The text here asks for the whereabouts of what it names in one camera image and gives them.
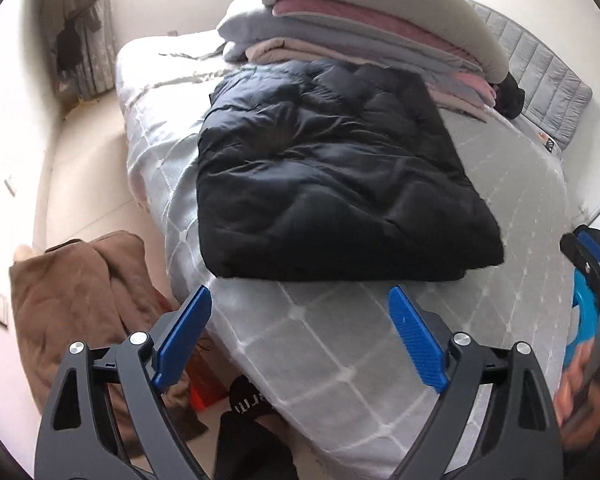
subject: black puffer jacket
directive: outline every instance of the black puffer jacket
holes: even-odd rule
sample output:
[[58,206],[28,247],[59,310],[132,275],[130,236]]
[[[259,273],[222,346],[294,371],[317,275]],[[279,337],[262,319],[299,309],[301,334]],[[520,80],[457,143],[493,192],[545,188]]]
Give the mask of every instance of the black puffer jacket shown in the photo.
[[419,76],[289,61],[237,70],[211,102],[197,193],[216,276],[443,281],[502,263]]

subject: black pants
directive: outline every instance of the black pants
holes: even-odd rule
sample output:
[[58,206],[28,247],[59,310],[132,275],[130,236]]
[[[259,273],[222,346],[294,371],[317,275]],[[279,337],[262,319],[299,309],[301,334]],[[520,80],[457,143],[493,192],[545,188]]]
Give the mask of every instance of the black pants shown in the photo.
[[234,412],[220,420],[214,480],[298,480],[291,450],[254,420]]

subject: bed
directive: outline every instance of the bed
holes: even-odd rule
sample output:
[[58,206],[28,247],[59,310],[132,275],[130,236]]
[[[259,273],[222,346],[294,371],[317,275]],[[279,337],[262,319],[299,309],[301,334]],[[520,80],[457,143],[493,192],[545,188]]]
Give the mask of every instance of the bed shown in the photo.
[[[280,413],[313,444],[335,479],[385,479],[436,402],[388,317],[397,283],[279,283],[221,279],[198,247],[195,174],[208,95],[234,67],[215,31],[144,38],[118,56],[128,175],[166,238],[173,293],[207,286],[208,330]],[[502,229],[503,265],[453,283],[405,283],[419,304],[481,344],[533,345],[550,390],[567,343],[573,267],[558,242],[570,230],[558,158],[496,112],[488,120],[440,110],[475,189]],[[488,393],[474,407],[454,461],[466,460]]]

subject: blue gripper pad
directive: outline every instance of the blue gripper pad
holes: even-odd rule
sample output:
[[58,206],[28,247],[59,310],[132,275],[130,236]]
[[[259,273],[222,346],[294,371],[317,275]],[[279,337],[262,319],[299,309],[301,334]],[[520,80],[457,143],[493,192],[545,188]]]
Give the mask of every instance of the blue gripper pad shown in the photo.
[[444,352],[399,286],[389,292],[389,314],[422,382],[444,392],[449,384]]
[[173,316],[173,320],[168,319],[168,333],[156,349],[155,375],[152,381],[154,387],[161,392],[180,380],[206,322],[211,317],[211,293],[208,288],[201,286],[186,299],[177,312],[164,316]]

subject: brown coat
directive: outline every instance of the brown coat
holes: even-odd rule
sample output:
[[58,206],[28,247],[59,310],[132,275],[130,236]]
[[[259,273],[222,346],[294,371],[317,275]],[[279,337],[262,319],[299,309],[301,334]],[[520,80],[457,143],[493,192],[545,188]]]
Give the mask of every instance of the brown coat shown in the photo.
[[[14,264],[10,277],[20,359],[40,412],[72,342],[92,349],[118,344],[133,332],[149,330],[171,309],[151,283],[143,241],[126,231],[68,242]],[[139,454],[120,386],[109,391],[125,447]],[[189,407],[186,374],[163,399],[184,439],[204,431]]]

